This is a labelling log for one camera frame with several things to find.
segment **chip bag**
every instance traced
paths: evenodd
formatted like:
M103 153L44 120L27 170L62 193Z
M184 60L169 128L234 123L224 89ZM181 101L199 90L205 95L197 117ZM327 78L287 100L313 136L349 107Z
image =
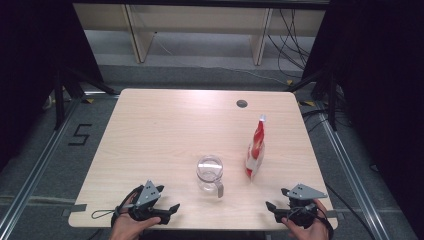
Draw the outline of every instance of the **chip bag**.
M253 135L253 140L249 144L249 149L247 151L246 157L246 174L252 180L253 177L259 170L259 167L262 164L265 153L265 127L264 122L266 116L262 114L259 118L258 127L256 128L255 134Z

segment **hand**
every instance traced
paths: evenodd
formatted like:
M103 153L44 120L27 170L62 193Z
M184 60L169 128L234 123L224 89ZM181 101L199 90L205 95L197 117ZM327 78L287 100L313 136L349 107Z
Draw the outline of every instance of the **hand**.
M322 212L318 210L318 216L324 218L327 209L319 200L314 199L314 202L317 207L322 210ZM287 220L287 218L282 218L281 221L290 229L290 237L295 237L298 240L328 240L328 229L318 219L315 219L312 225L307 229L297 226L293 221Z
M130 197L125 204L129 204L131 199ZM158 224L161 221L160 217L153 217L147 220L138 222L131 218L131 216L124 212L121 209L121 215L116 219L115 224L113 225L112 233L110 235L110 240L138 240L139 235L144 229L149 228L155 224Z

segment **wooden table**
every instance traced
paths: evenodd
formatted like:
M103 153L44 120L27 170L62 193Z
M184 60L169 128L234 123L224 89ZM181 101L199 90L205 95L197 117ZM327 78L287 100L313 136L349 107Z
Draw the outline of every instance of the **wooden table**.
M244 160L261 114L267 116L265 157L250 182ZM196 164L207 154L224 164L220 199L197 185ZM288 208L280 189L297 183L326 192L296 99L285 92L122 91L76 201L87 204L86 211L72 213L70 225L110 227L111 215L91 214L113 209L148 179L165 186L155 208L181 204L169 224L156 229L281 230L265 201ZM322 202L333 209L328 198ZM337 227L336 219L330 222Z

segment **gray floor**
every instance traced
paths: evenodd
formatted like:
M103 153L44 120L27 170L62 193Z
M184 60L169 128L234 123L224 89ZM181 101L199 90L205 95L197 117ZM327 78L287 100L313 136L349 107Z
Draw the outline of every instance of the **gray floor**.
M282 91L287 79L278 70L278 52L267 43L261 66L254 66L248 36L209 34L157 34L145 63L135 63L129 36L121 32L88 31L87 36L108 86L116 90L137 88L199 88L256 91ZM313 38L300 38L300 44L310 50ZM281 61L286 73L301 75L301 70L288 61ZM310 100L313 86L296 93L299 101ZM78 196L91 160L96 152L116 98L94 97L92 103L77 103L69 118L63 136L52 154L27 206L13 228L9 239L89 239L97 229L72 228L67 223L64 210L70 209ZM314 106L301 106L302 112L315 110ZM33 127L21 154L12 159L0 174L0 210L4 214L33 166L43 153L53 134L54 109L47 109ZM338 134L343 141L371 202L376 207L390 239L417 239L397 206L390 191L377 172L371 171L372 162L346 115L337 113ZM305 122L317 156L324 180L362 218L362 209L328 140L324 125L318 115ZM74 137L79 124L91 124L80 132L89 134L83 146L70 146L81 142ZM339 226L334 239L371 239L350 210L330 192L338 212ZM109 229L103 229L94 239L107 239ZM260 239L255 233L172 232L167 236L154 232L145 239ZM268 233L272 239L289 239L286 231Z

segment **floor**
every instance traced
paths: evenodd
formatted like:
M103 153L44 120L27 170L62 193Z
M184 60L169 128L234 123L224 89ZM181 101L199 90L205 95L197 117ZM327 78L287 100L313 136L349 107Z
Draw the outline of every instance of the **floor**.
M86 35L105 82L117 89L128 86L208 88L210 85L204 85L205 82L210 84L210 79L216 79L212 86L216 89L232 89L244 84L249 90L281 91L287 87L287 80L299 80L291 75L301 76L302 73L302 69L287 59L278 59L278 51L270 40L267 40L262 64L254 66L249 38L243 35L158 33L142 64L135 62L127 33L86 31ZM281 45L279 36L272 36L272 39ZM313 41L314 38L298 38L298 44L306 51L310 51ZM298 53L287 53L302 66ZM140 72L150 74L147 75L150 80L141 79ZM202 76L206 80L189 82L191 85L180 83L184 76ZM312 88L313 85L309 85L296 92L304 113L322 107L320 103L310 103ZM84 85L84 89L98 91L89 85ZM1 239L108 238L109 229L76 229L67 224L68 211L78 195L117 100L101 94L87 98L94 99L94 102L85 99L66 103L70 117L60 132L52 128L54 108L46 109L21 155L12 159L0 174L1 215L16 215L14 221L7 223L7 233L0 236ZM334 239L417 239L378 172L369 168L372 159L361 145L346 113L339 111L336 117L336 133L331 131L325 115L305 118L305 126L337 211L339 226ZM89 141L83 147L72 148L69 143L81 140L75 138L74 133L82 123L91 124L85 129L89 132ZM51 151L46 152L46 146L50 146ZM22 203L19 211L10 208L16 202ZM370 237L345 202L367 223L375 238ZM149 233L144 239L289 239L286 231L270 232L266 236L246 232L158 234Z

